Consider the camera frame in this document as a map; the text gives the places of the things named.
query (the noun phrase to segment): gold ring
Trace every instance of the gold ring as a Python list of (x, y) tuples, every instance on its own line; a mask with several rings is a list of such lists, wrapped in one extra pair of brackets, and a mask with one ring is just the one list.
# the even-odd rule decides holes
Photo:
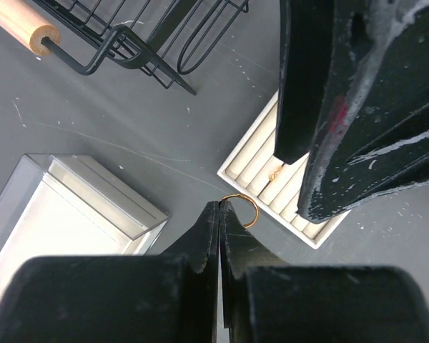
[(259, 219), (259, 207), (257, 207), (256, 202), (251, 197), (247, 196), (246, 194), (242, 194), (242, 193), (227, 195), (227, 196), (225, 196), (224, 198), (221, 199), (221, 202), (223, 202), (224, 200), (230, 199), (230, 198), (241, 198), (241, 199), (246, 200), (247, 202), (250, 202), (255, 207), (256, 216), (252, 220), (252, 222), (250, 222), (250, 223), (248, 223), (246, 225), (243, 225), (243, 227), (245, 229), (249, 229), (254, 224), (256, 224), (257, 220)]
[(269, 181), (272, 182), (273, 180), (275, 180), (275, 177), (278, 176), (278, 174), (280, 173), (281, 169), (283, 169), (283, 166), (279, 166), (278, 168), (276, 168), (276, 170), (271, 173), (271, 175), (269, 176)]

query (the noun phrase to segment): red mark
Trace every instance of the red mark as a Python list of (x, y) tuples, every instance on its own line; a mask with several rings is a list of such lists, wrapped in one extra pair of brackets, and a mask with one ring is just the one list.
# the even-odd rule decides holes
[(348, 105), (346, 104), (345, 97), (343, 95), (335, 97), (327, 118), (330, 125), (329, 132), (338, 136), (345, 134), (348, 130), (348, 125), (344, 122), (347, 113)]

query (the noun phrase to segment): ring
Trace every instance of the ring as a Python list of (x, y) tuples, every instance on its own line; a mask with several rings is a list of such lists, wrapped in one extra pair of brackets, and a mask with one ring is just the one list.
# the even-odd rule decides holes
[(250, 222), (246, 225), (243, 225), (243, 227), (245, 229), (249, 229), (254, 224), (256, 224), (257, 220), (259, 219), (259, 207), (257, 207), (256, 202), (251, 197), (247, 196), (246, 194), (242, 194), (242, 193), (227, 195), (221, 199), (221, 202), (223, 202), (224, 200), (230, 199), (230, 198), (241, 198), (241, 199), (246, 200), (247, 202), (250, 202), (255, 207), (256, 215), (255, 215), (255, 218), (252, 220), (252, 222)]

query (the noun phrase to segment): wooden rod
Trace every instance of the wooden rod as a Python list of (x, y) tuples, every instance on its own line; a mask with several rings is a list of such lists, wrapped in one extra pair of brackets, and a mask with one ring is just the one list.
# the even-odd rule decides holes
[(283, 161), (271, 156), (263, 168), (257, 173), (247, 188), (252, 195), (258, 196), (262, 190), (280, 173)]
[(303, 229), (303, 233), (311, 239), (314, 239), (317, 234), (320, 233), (322, 228), (327, 224), (327, 222), (322, 222), (319, 224), (308, 223), (307, 226)]
[(309, 221), (306, 219), (303, 219), (300, 215), (295, 216), (295, 218), (291, 222), (291, 225), (293, 225), (293, 227), (295, 227), (299, 231), (303, 231), (305, 229), (305, 227), (307, 227), (308, 224), (309, 224)]
[(287, 182), (286, 186), (282, 188), (280, 193), (273, 199), (269, 207), (276, 213), (281, 213), (283, 209), (290, 203), (294, 195), (300, 190), (302, 186), (303, 174), (307, 166), (307, 159), (299, 167), (299, 169), (292, 175), (291, 179)]
[(280, 216), (288, 223), (297, 216), (297, 203), (299, 202), (300, 191), (291, 199), (288, 205), (281, 211)]
[(243, 172), (257, 151), (267, 141), (275, 127), (277, 126), (277, 105), (274, 105), (256, 131), (248, 139), (232, 163), (226, 169), (226, 175), (233, 180)]
[(285, 164), (280, 170), (278, 175), (270, 182), (265, 189), (260, 193), (259, 199), (266, 205), (270, 205), (275, 197), (281, 192), (286, 184), (291, 180), (292, 176), (299, 169), (299, 167), (308, 158), (308, 154), (305, 154), (293, 164)]
[(259, 149), (256, 155), (251, 159), (245, 169), (237, 178), (237, 183), (247, 188), (251, 181), (256, 177), (257, 173), (267, 163), (269, 158), (273, 155), (273, 148), (275, 147), (275, 131), (267, 138), (264, 145)]
[(43, 37), (60, 43), (60, 32), (22, 0), (0, 0), (0, 26), (37, 55), (48, 55)]

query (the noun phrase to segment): white box insert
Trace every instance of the white box insert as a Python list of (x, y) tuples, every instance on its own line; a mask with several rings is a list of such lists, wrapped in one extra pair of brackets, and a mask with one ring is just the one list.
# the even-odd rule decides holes
[(312, 224), (299, 216), (302, 178), (308, 154), (294, 164), (273, 156), (277, 118), (276, 93), (218, 170), (227, 183), (250, 197), (259, 208), (313, 249), (318, 249), (349, 212)]
[(167, 220), (89, 156), (24, 155), (0, 195), (0, 299), (32, 257), (144, 254)]

